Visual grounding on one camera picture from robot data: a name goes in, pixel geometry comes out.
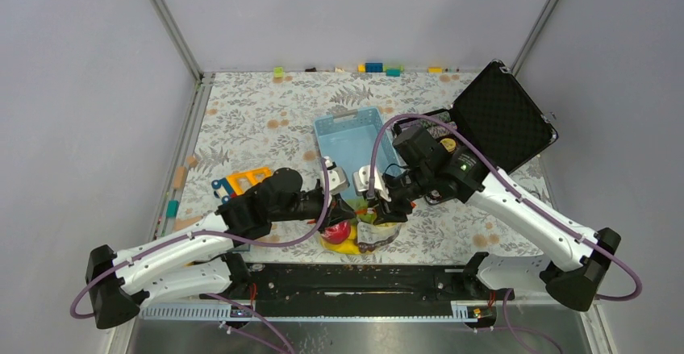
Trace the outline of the red apple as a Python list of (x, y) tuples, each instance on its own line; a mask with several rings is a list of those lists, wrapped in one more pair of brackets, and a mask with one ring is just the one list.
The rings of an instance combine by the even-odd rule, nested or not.
[(326, 227), (321, 233), (321, 238), (328, 244), (342, 244), (351, 235), (352, 226), (345, 220), (335, 225)]

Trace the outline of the clear zip top bag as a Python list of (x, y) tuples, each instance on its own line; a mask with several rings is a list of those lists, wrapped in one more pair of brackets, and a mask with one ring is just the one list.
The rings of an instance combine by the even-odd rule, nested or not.
[(354, 219), (344, 220), (319, 233), (318, 240), (327, 250), (346, 255), (365, 255), (392, 244), (402, 229), (401, 223), (374, 225), (375, 213), (368, 212), (367, 201), (355, 198), (350, 203)]

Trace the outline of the yellow banana bunch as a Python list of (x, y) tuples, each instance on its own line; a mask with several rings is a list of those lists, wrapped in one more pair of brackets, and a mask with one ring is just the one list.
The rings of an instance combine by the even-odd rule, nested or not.
[(328, 251), (332, 251), (339, 254), (350, 255), (350, 256), (363, 256), (369, 255), (372, 252), (361, 253), (357, 246), (357, 225), (351, 225), (351, 235), (342, 243), (338, 245), (328, 244), (322, 240), (321, 234), (319, 235), (319, 242), (323, 248)]

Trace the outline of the dark purple grapes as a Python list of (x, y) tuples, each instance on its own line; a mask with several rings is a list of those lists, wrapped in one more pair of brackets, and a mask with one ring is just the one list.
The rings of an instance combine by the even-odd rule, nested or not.
[(361, 229), (357, 232), (357, 246), (361, 253), (373, 252), (377, 248), (391, 244), (399, 234), (399, 230), (389, 229), (371, 231)]

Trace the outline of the light blue plastic basket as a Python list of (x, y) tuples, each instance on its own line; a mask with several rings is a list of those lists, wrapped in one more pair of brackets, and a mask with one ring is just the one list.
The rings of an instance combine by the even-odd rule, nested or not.
[[(377, 107), (348, 110), (337, 115), (319, 117), (314, 121), (315, 137), (322, 156), (329, 156), (343, 168), (350, 180), (341, 197), (350, 205), (356, 205), (361, 197), (353, 188), (352, 175), (361, 167), (370, 165), (374, 141), (384, 124)], [(377, 150), (376, 167), (383, 173), (397, 176), (403, 172), (402, 161), (392, 147), (390, 130), (387, 129)]]

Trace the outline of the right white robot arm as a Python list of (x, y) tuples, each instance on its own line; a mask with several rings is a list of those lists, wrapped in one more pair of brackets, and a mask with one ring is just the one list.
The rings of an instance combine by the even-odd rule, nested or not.
[(492, 290), (522, 289), (545, 292), (571, 310), (589, 310), (621, 241), (619, 234), (572, 221), (520, 189), (474, 150), (461, 145), (449, 152), (421, 126), (402, 131), (392, 145), (407, 168), (396, 177), (384, 174), (372, 189), (375, 224), (405, 223), (419, 198), (474, 206), (503, 221), (541, 253), (475, 253), (463, 270), (467, 295), (482, 299)]

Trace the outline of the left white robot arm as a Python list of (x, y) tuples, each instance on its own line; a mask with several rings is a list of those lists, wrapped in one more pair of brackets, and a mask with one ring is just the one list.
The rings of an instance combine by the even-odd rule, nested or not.
[(119, 251), (107, 244), (94, 248), (85, 291), (96, 327), (122, 325), (156, 302), (222, 292), (243, 297), (251, 279), (244, 261), (228, 252), (262, 245), (277, 222), (313, 219), (311, 232), (316, 233), (354, 218), (354, 209), (341, 197), (348, 187), (345, 171), (336, 164), (324, 167), (308, 191), (302, 190), (299, 172), (281, 168), (180, 231)]

